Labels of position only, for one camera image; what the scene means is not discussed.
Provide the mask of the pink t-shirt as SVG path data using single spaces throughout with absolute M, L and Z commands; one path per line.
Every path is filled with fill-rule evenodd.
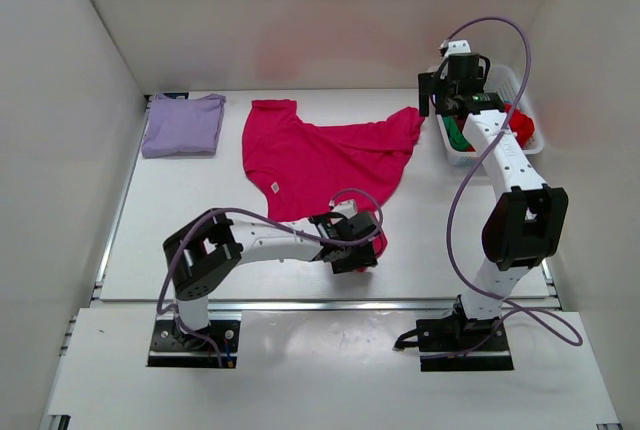
M 254 100 L 242 134 L 244 172 L 277 222 L 324 214 L 337 194 L 373 212 L 399 186 L 423 122 L 406 107 L 383 121 L 316 126 L 298 117 L 294 100 Z

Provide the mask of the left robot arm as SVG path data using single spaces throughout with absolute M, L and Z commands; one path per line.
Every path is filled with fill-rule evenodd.
M 335 274 L 359 271 L 377 265 L 374 241 L 381 233 L 381 222 L 368 210 L 332 210 L 278 223 L 240 209 L 211 209 L 163 242 L 167 277 L 158 303 L 164 303 L 169 286 L 174 302 L 157 313 L 172 313 L 176 338 L 197 348 L 213 341 L 208 297 L 233 269 L 295 260 L 328 263 Z

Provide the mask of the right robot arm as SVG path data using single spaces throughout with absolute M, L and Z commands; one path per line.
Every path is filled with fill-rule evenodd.
M 497 328 L 504 301 L 531 269 L 556 253 L 568 195 L 533 168 L 507 121 L 508 107 L 484 86 L 487 57 L 461 41 L 419 76 L 420 102 L 463 123 L 462 133 L 490 178 L 496 204 L 481 232 L 484 261 L 447 317 L 449 341 L 471 350 Z

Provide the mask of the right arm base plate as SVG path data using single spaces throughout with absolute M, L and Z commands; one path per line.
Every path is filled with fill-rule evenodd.
M 417 349 L 421 372 L 512 371 L 514 363 L 504 325 L 489 320 L 476 325 L 454 315 L 418 319 L 401 334 L 395 351 Z

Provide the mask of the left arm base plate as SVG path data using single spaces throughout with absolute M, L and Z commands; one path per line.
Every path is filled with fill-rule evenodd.
M 240 312 L 210 312 L 209 326 L 198 330 L 209 341 L 184 333 L 170 316 L 157 317 L 149 344 L 147 366 L 231 370 L 237 367 Z

